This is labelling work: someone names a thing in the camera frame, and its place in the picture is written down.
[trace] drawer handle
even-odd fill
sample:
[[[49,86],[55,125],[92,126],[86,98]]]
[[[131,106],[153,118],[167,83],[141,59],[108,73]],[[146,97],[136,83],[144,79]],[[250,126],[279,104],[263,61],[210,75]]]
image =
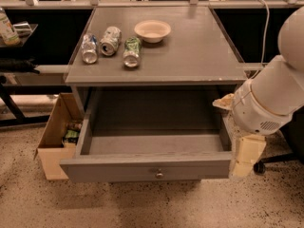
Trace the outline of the drawer handle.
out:
[[[162,179],[163,178],[163,173],[161,169],[158,169],[158,173],[155,174],[155,178],[157,179]]]

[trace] soda can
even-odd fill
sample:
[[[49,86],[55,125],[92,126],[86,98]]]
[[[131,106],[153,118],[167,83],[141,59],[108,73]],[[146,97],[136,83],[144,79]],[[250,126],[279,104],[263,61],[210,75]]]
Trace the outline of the soda can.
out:
[[[82,42],[82,56],[87,64],[94,64],[98,59],[97,39],[92,33],[84,35]]]
[[[82,121],[70,121],[66,124],[66,129],[67,130],[72,130],[75,132],[80,132],[83,126]]]
[[[117,27],[109,27],[104,32],[100,42],[100,52],[105,56],[112,56],[118,50],[122,41],[122,32]]]
[[[141,63],[142,41],[138,37],[130,37],[124,42],[123,63],[127,67],[137,67]]]

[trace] black chair leg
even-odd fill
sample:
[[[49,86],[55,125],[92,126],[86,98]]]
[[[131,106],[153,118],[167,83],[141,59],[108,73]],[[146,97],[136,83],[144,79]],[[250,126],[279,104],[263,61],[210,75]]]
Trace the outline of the black chair leg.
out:
[[[263,175],[266,171],[265,163],[289,162],[289,161],[296,161],[296,160],[298,160],[298,158],[294,153],[264,158],[264,159],[261,159],[259,162],[255,163],[254,171],[256,174]]]
[[[38,124],[45,123],[48,121],[49,115],[38,117],[26,117],[2,85],[5,82],[5,76],[0,76],[0,97],[16,119],[1,120],[0,127],[19,124]]]

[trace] cable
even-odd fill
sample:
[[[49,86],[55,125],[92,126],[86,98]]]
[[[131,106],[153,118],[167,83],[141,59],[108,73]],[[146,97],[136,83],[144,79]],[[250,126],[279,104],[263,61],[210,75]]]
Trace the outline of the cable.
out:
[[[265,29],[264,29],[264,35],[263,35],[263,48],[262,48],[262,56],[261,56],[261,60],[260,63],[263,65],[264,63],[264,56],[265,56],[265,47],[266,47],[266,36],[267,36],[267,28],[268,28],[268,24],[269,24],[269,17],[270,17],[270,12],[269,12],[269,7],[266,3],[265,0],[257,0],[258,2],[262,3],[263,5],[265,5],[265,8],[267,10],[267,17],[266,17],[266,23],[265,23]],[[259,70],[256,71],[256,73],[250,77],[250,79],[255,78],[259,73]]]

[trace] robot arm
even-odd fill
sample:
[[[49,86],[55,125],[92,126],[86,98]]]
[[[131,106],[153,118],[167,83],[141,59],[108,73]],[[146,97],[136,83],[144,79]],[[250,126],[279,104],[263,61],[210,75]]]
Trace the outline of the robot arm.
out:
[[[278,47],[280,55],[247,80],[232,100],[235,122],[248,132],[273,134],[304,105],[304,7],[282,26]]]

